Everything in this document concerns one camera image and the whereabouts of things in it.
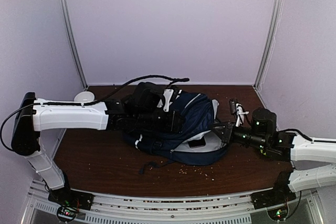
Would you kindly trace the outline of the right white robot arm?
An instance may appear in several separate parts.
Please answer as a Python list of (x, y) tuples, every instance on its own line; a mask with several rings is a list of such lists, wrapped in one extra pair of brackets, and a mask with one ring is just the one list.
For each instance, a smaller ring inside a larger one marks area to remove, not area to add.
[(298, 129), (277, 130), (275, 113), (258, 108), (250, 127), (231, 122), (215, 123), (212, 131), (225, 143), (258, 149), (282, 162), (322, 162), (324, 166), (281, 172), (273, 188), (251, 194), (255, 209), (285, 204), (307, 189), (335, 185), (335, 139), (308, 137)]

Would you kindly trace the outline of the navy blue backpack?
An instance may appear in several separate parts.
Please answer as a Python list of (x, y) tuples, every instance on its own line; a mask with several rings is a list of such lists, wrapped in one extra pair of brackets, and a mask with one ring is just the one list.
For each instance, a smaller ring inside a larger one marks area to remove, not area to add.
[[(219, 102), (203, 93), (181, 92), (173, 102), (173, 108), (185, 118), (179, 133), (133, 131), (123, 132), (122, 139), (139, 151), (162, 156), (172, 161), (207, 166), (220, 160), (228, 150), (211, 130), (215, 123)], [(206, 145), (189, 148), (188, 141), (205, 138)]]

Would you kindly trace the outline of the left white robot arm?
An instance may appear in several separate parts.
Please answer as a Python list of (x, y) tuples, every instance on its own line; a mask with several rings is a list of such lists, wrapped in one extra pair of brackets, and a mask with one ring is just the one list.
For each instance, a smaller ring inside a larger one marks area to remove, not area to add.
[(11, 149), (25, 157), (44, 179), (55, 202), (65, 206), (79, 204), (80, 199), (71, 190), (65, 172), (40, 145), (41, 131), (94, 129), (179, 133), (184, 119), (172, 103), (181, 92), (176, 86), (163, 88), (151, 82), (139, 83), (134, 92), (122, 100), (107, 97), (94, 101), (80, 93), (77, 101), (48, 101), (29, 92), (14, 112)]

